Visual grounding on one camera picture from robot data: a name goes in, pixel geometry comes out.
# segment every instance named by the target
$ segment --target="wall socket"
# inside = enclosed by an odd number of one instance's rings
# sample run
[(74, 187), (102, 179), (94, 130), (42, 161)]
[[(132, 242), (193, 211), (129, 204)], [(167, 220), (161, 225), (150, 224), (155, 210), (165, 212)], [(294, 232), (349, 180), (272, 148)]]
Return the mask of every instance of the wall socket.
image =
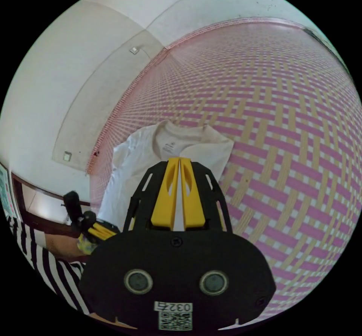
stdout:
[(136, 53), (138, 53), (139, 50), (140, 50), (139, 48), (133, 47), (133, 48), (130, 49), (129, 51), (132, 52), (133, 54), (136, 54)]
[(64, 155), (63, 155), (64, 161), (70, 161), (71, 157), (72, 157), (72, 154), (70, 152), (66, 152), (66, 151), (64, 152)]

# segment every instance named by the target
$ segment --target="black and white striped shirt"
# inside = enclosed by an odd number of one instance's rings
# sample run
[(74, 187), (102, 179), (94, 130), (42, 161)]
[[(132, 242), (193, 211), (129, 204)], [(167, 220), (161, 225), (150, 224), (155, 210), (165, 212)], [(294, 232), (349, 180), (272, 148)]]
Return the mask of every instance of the black and white striped shirt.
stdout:
[(46, 285), (70, 306), (86, 315), (92, 313), (78, 289), (85, 263), (56, 259), (45, 247), (45, 233), (8, 217), (10, 230), (20, 250)]

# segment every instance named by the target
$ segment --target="screw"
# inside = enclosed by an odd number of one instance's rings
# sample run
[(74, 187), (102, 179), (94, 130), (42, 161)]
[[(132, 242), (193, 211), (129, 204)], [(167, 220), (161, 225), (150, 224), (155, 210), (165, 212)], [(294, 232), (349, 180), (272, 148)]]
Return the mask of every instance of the screw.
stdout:
[(263, 306), (265, 304), (266, 298), (265, 297), (260, 297), (256, 302), (255, 305), (257, 307)]
[(171, 239), (171, 245), (173, 247), (180, 247), (182, 244), (182, 239), (180, 237), (174, 237)]

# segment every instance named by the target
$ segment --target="printed number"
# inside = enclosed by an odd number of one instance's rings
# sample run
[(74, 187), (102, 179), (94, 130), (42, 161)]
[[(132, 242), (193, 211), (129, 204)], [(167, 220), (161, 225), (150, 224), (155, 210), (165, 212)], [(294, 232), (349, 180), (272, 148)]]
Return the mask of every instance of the printed number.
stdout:
[(168, 303), (168, 302), (155, 302), (155, 311), (164, 312), (192, 312), (191, 303)]

